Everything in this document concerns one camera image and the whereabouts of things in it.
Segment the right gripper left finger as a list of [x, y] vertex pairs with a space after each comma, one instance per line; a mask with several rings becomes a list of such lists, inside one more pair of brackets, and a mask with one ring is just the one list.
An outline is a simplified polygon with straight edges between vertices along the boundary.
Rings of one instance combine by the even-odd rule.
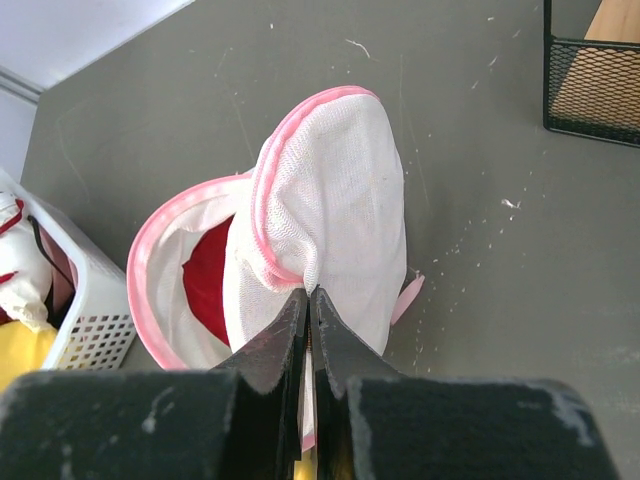
[[217, 479], [291, 479], [301, 456], [300, 395], [308, 297], [293, 291], [275, 319], [209, 372], [217, 392]]

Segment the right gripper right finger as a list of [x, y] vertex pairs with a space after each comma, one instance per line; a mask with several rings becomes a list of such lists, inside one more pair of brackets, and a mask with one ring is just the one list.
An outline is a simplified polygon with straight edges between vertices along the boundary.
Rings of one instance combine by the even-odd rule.
[[310, 296], [314, 432], [319, 479], [372, 479], [373, 433], [362, 412], [363, 382], [400, 373], [341, 319], [327, 291]]

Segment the white pink mesh laundry bag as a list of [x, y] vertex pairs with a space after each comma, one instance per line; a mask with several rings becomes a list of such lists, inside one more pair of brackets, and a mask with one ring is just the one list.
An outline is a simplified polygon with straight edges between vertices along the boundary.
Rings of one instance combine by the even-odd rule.
[[[189, 309], [183, 264], [233, 216], [223, 278], [229, 346]], [[250, 171], [196, 185], [158, 208], [127, 264], [136, 330], [166, 370], [208, 369], [265, 329], [297, 288], [324, 288], [343, 322], [383, 353], [421, 290], [408, 280], [404, 171], [386, 111], [359, 86], [296, 106]]]

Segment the red bra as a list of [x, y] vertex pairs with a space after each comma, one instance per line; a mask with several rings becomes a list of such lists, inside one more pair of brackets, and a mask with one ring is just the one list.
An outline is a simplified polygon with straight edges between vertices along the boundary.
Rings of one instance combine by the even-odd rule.
[[183, 285], [194, 317], [229, 346], [223, 307], [225, 251], [233, 216], [209, 229], [183, 264]]

